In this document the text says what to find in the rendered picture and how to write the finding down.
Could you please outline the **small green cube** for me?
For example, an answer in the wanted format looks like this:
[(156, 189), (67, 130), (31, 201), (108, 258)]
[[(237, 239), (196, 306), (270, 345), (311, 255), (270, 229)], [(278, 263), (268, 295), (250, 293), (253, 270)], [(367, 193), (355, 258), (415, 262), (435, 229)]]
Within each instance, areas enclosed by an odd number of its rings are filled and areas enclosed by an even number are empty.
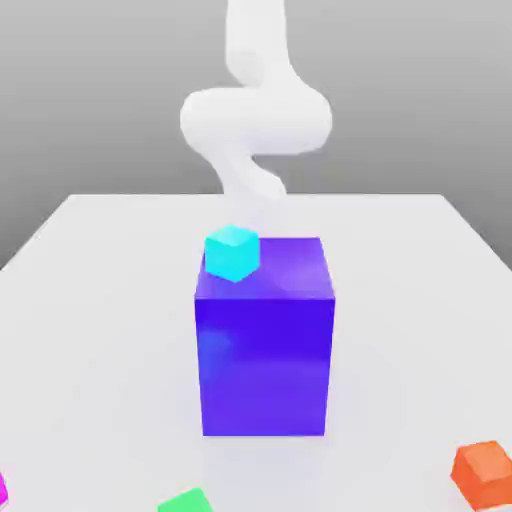
[(183, 492), (157, 506), (157, 512), (214, 512), (201, 488)]

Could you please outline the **large purple box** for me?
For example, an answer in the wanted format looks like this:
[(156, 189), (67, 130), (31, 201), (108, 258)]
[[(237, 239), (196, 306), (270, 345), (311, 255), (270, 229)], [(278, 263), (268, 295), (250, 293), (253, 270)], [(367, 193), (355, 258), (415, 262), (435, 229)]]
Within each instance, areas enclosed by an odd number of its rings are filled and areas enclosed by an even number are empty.
[(322, 242), (264, 238), (238, 283), (198, 275), (194, 297), (206, 436), (325, 432), (336, 298)]

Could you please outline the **small orange cube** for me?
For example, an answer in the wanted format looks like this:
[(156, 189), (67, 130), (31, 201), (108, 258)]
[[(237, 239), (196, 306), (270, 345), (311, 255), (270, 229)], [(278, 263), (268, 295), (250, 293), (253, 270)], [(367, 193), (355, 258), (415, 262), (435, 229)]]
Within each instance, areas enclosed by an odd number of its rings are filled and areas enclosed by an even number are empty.
[(512, 459), (497, 441), (459, 447), (451, 478), (474, 511), (512, 505)]

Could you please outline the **small cyan cube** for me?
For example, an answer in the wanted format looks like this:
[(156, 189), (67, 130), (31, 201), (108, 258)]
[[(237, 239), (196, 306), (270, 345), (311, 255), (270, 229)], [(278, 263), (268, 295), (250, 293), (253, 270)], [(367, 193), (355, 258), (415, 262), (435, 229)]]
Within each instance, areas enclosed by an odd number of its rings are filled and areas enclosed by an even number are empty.
[(226, 225), (205, 239), (205, 271), (240, 282), (260, 267), (260, 238), (250, 229)]

